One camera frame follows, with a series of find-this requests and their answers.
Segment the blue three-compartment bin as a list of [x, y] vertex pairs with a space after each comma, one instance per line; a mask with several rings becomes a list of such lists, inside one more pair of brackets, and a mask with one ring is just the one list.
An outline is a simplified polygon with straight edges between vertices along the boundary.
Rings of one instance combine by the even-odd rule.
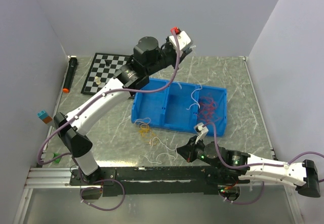
[[160, 92], [137, 94], [132, 106], [132, 123], [144, 120], [151, 127], [195, 133], [194, 126], [213, 122], [218, 137], [227, 125], [225, 88], [172, 82]]

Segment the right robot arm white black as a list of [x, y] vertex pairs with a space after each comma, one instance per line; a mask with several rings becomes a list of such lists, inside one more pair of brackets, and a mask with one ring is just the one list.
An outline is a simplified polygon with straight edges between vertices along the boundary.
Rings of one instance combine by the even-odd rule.
[[214, 142], [205, 145], [203, 140], [197, 141], [196, 138], [190, 138], [188, 143], [178, 147], [176, 152], [188, 163], [200, 160], [213, 167], [221, 184], [257, 180], [284, 185], [305, 197], [320, 197], [320, 181], [312, 160], [305, 159], [297, 163], [279, 162], [216, 147]]

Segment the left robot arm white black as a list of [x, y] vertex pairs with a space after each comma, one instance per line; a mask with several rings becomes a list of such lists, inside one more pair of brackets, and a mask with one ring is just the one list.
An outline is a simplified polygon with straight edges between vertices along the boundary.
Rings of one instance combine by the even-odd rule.
[[142, 92], [152, 74], [168, 66], [178, 71], [179, 64], [191, 53], [192, 44], [192, 39], [184, 31], [169, 36], [162, 47], [154, 37], [139, 39], [126, 64], [98, 93], [73, 111], [55, 115], [56, 134], [69, 150], [87, 184], [93, 185], [101, 178], [100, 166], [92, 154], [93, 144], [86, 136], [89, 130], [113, 107]]

